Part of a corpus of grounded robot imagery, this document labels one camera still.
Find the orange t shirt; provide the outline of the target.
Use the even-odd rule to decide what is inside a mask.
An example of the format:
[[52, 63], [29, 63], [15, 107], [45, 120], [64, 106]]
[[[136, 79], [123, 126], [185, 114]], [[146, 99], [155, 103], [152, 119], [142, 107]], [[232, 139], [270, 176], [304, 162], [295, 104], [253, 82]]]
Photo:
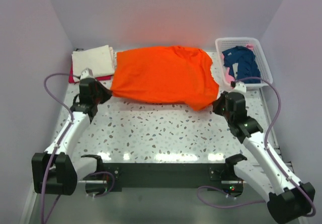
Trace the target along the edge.
[[155, 46], [117, 53], [111, 84], [115, 97], [156, 104], [186, 104], [195, 111], [211, 105], [219, 84], [212, 59], [202, 49]]

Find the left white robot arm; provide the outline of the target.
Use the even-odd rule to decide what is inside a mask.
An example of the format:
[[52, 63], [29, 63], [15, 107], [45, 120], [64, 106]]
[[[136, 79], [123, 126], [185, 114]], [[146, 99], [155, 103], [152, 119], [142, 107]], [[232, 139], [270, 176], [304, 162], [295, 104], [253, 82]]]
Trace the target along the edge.
[[36, 193], [72, 195], [79, 180], [87, 175], [99, 180], [104, 175], [100, 157], [90, 155], [73, 164], [72, 154], [79, 138], [90, 126], [98, 105], [107, 102], [112, 92], [95, 78], [79, 83], [79, 94], [68, 108], [69, 117], [53, 143], [32, 157], [33, 185]]

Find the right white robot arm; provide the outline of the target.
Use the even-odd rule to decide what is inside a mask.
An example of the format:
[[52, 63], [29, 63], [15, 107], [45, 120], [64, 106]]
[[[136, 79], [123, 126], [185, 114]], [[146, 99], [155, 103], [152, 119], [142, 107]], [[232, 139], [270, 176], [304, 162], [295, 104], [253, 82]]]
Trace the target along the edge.
[[267, 142], [258, 121], [248, 116], [244, 95], [222, 92], [213, 102], [213, 112], [225, 118], [231, 134], [261, 167], [261, 171], [255, 170], [244, 155], [234, 155], [225, 160], [226, 178], [245, 180], [266, 202], [277, 223], [288, 223], [313, 214], [314, 187], [309, 182], [303, 183]]

